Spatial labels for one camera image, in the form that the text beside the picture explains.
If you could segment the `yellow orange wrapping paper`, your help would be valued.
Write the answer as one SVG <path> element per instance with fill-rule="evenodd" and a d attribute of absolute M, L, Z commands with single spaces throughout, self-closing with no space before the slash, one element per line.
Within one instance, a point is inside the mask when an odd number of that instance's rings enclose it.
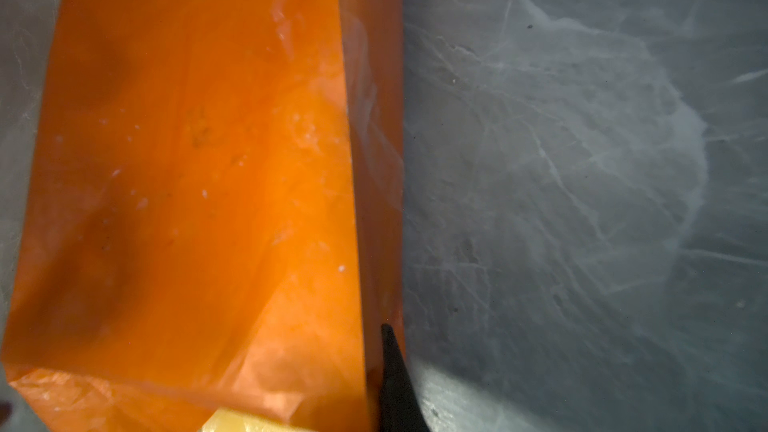
<path fill-rule="evenodd" d="M 377 427 L 402 210 L 355 184 L 344 11 L 402 154 L 402 0 L 62 0 L 1 352 L 50 430 Z"/>

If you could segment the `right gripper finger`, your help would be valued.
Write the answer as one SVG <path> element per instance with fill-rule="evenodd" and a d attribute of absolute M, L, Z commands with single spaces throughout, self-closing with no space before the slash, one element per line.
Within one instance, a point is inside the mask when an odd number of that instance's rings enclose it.
<path fill-rule="evenodd" d="M 395 331 L 381 326 L 383 382 L 379 395 L 381 432 L 429 432 L 419 406 Z"/>

